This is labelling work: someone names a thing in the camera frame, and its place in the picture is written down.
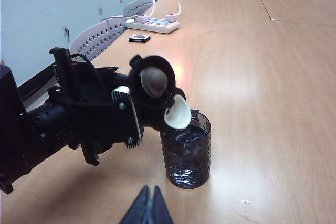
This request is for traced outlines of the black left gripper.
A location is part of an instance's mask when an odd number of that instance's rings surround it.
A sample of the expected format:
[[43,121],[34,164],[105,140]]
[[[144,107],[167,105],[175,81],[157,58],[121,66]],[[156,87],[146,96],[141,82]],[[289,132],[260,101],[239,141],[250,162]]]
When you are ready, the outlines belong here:
[[81,54],[54,47],[59,87],[48,90],[53,108],[48,148],[56,153],[64,146],[82,149],[85,162],[97,166],[99,155],[113,143],[133,149],[140,145],[143,126],[127,86],[112,90],[117,66],[95,67]]

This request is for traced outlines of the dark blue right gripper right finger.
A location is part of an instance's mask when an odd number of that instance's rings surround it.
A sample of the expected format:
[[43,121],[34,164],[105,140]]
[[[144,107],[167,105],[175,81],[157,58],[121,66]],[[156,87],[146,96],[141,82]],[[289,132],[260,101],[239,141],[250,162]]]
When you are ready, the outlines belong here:
[[169,213],[159,186],[154,187],[151,218],[152,223],[173,224],[173,219]]

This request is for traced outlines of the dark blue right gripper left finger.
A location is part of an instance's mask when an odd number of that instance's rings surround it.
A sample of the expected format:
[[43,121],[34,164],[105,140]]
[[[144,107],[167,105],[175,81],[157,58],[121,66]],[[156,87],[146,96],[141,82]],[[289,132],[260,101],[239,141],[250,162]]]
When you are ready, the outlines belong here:
[[120,224],[145,224],[150,222],[150,189],[148,185],[143,186],[139,194],[136,196],[130,208],[120,221]]

